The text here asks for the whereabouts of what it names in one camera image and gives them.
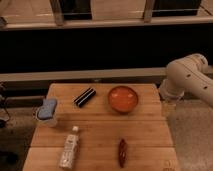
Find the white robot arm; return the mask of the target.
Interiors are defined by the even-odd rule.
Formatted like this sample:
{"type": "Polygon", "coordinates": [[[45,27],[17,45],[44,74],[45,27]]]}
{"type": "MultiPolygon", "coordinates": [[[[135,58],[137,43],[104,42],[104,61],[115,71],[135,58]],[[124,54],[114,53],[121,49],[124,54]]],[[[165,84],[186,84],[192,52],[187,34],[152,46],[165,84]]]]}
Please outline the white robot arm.
{"type": "Polygon", "coordinates": [[[213,108],[213,79],[204,74],[208,60],[199,53],[187,55],[169,62],[165,68],[166,77],[158,92],[164,100],[162,115],[167,118],[176,108],[177,102],[186,92],[213,108]]]}

